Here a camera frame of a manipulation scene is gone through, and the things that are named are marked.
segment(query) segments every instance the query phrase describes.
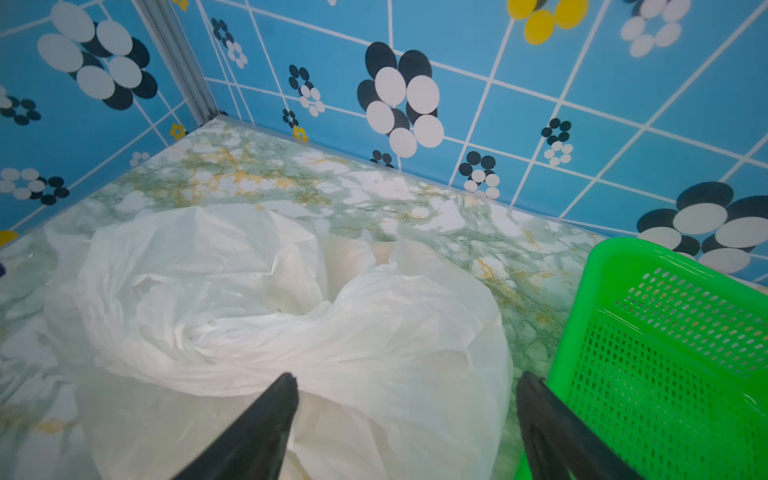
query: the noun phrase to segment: green plastic basket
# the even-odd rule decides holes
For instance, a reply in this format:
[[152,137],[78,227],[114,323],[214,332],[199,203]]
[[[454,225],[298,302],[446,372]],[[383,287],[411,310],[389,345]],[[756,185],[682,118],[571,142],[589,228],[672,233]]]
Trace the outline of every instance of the green plastic basket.
[[597,245],[547,385],[648,480],[768,478],[768,296],[679,253]]

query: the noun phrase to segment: plastic bag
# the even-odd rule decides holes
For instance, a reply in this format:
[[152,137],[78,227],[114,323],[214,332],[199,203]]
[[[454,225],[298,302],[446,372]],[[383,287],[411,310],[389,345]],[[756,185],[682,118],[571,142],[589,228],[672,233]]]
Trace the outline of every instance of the plastic bag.
[[318,237],[254,205],[64,243],[45,314],[104,478],[172,477],[282,372],[300,407],[281,478],[490,476],[501,314],[426,245]]

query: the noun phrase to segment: blue wall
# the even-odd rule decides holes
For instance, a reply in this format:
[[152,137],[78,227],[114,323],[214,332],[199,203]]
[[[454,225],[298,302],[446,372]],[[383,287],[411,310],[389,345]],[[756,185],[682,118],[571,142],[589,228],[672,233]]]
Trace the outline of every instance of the blue wall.
[[127,0],[0,2],[0,52],[0,243],[197,127]]
[[766,3],[530,5],[174,0],[232,117],[768,284]]

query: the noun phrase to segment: yellow petal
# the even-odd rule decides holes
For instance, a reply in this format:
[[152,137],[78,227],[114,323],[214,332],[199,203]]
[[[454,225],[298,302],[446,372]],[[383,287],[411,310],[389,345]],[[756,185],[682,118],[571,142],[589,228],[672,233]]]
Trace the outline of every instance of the yellow petal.
[[580,24],[589,10],[589,0],[560,0],[554,9],[554,23],[568,30]]
[[549,10],[535,12],[525,22],[525,40],[531,45],[541,45],[547,41],[554,31],[554,17]]
[[0,231],[0,247],[18,238],[18,233],[9,230]]
[[522,20],[533,13],[536,8],[536,0],[507,0],[509,16],[515,20]]

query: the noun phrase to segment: countertop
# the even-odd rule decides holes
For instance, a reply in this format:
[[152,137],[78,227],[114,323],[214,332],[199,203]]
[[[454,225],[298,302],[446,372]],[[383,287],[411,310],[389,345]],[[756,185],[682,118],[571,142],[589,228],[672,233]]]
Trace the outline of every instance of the countertop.
[[[305,220],[321,233],[405,237],[440,252],[492,291],[515,379],[525,370],[548,374],[587,255],[601,240],[226,118],[200,127],[47,228],[90,235],[159,210],[243,202]],[[38,229],[0,250],[0,262],[7,269],[0,278],[0,477],[98,478],[42,315],[56,253]],[[521,453],[513,395],[493,477],[511,478]]]

